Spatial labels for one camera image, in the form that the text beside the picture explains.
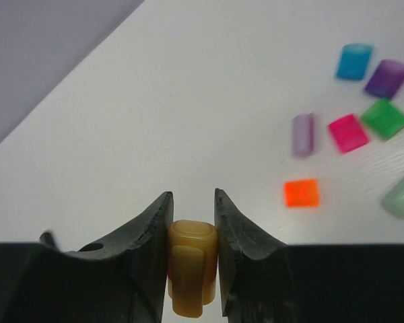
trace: orange square block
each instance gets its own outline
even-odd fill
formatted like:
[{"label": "orange square block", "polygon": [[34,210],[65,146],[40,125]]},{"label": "orange square block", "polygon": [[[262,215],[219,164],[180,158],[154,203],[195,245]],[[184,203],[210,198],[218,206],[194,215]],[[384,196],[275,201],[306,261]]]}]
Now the orange square block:
[{"label": "orange square block", "polygon": [[288,207],[317,207],[317,180],[296,180],[284,184],[285,204]]}]

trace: blue block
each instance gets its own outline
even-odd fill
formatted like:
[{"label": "blue block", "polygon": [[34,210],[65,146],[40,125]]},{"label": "blue block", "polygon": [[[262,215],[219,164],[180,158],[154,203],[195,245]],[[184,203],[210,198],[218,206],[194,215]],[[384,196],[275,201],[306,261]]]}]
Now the blue block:
[{"label": "blue block", "polygon": [[337,77],[358,81],[363,79],[371,59],[372,50],[373,46],[368,44],[345,45],[338,64]]}]

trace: white table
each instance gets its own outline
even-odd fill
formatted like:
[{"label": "white table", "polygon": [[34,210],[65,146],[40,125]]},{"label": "white table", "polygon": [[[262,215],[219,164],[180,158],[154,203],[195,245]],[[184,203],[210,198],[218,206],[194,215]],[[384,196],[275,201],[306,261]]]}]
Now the white table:
[{"label": "white table", "polygon": [[[286,243],[404,242],[380,197],[404,175],[404,130],[340,155],[326,126],[374,102],[333,78],[340,48],[404,61],[404,0],[147,0],[0,145],[0,241],[54,230],[78,249],[172,190],[175,219],[213,222],[215,187]],[[404,88],[396,103],[404,110]],[[318,151],[290,123],[318,114]],[[286,209],[319,178],[321,207]],[[220,319],[220,298],[201,321]],[[173,316],[166,297],[165,322]]]}]

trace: gray floor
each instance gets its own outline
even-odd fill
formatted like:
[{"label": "gray floor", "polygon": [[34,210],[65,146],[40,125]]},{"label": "gray floor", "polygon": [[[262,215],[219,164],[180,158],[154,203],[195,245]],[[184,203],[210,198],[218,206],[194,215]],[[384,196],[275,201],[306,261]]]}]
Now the gray floor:
[{"label": "gray floor", "polygon": [[143,0],[0,0],[0,142]]}]

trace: purple block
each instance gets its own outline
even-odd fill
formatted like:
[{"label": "purple block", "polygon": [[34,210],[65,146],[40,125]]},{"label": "purple block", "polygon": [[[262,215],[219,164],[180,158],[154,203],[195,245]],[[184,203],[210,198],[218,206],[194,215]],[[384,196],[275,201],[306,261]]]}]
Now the purple block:
[{"label": "purple block", "polygon": [[380,62],[365,91],[379,98],[392,99],[404,83],[404,63],[385,59]]},{"label": "purple block", "polygon": [[314,150],[314,116],[299,114],[293,120],[292,153],[295,156],[308,156]]}]

